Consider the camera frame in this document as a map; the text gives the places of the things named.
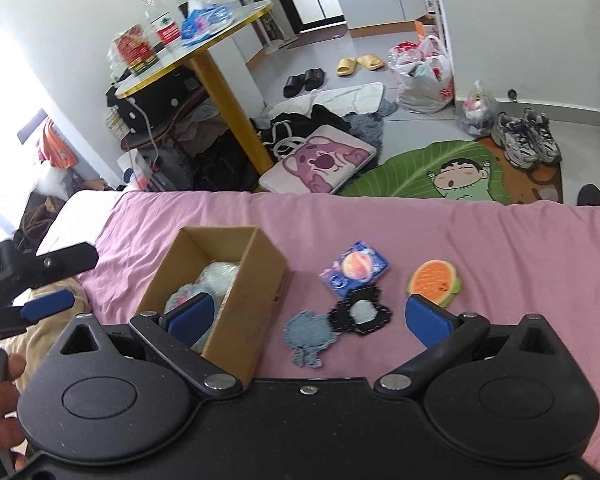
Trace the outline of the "person left hand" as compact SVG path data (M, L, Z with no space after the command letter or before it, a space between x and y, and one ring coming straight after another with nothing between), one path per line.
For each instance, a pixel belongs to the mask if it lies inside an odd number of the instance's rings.
M11 354L8 358L7 378L0 382L0 452L9 452L26 440L18 418L7 417L7 414L17 408L20 393L15 380L23 374L26 365L24 356L18 353Z

